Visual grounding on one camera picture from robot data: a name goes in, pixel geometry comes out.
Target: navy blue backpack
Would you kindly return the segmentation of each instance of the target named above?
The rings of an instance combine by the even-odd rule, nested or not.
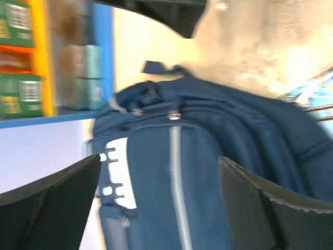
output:
[[[147,62],[142,82],[101,109],[89,141],[108,250],[234,249],[217,159],[299,194],[333,202],[333,143],[293,104]]]

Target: beige wall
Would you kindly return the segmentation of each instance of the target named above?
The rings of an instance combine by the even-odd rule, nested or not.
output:
[[[160,80],[140,73],[146,60],[182,64],[201,78],[270,97],[333,66],[333,1],[234,0],[226,10],[221,0],[208,2],[193,39],[115,9],[116,90]]]

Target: blue shelf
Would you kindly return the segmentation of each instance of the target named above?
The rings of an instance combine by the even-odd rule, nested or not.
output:
[[[39,124],[48,124],[65,121],[77,121],[85,119],[94,119],[96,111],[93,110],[69,110],[59,108],[59,115],[54,117],[28,117],[18,119],[0,119],[0,129],[32,126]]]
[[[92,4],[93,36],[95,44],[102,48],[101,63],[103,65],[103,102],[106,103],[113,92],[113,9],[105,4]]]

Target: white wall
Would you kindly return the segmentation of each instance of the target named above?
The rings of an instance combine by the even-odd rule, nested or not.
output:
[[[83,158],[84,121],[0,129],[0,193],[57,172]],[[93,203],[80,250],[103,249]]]

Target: wall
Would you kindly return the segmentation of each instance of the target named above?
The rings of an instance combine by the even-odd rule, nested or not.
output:
[[[82,159],[82,122],[0,130],[0,192],[42,178]]]
[[[157,60],[168,67],[184,65],[206,80],[277,97],[332,66],[332,6],[322,0],[211,0],[193,39],[115,9],[117,89],[160,80],[141,73],[145,60]]]

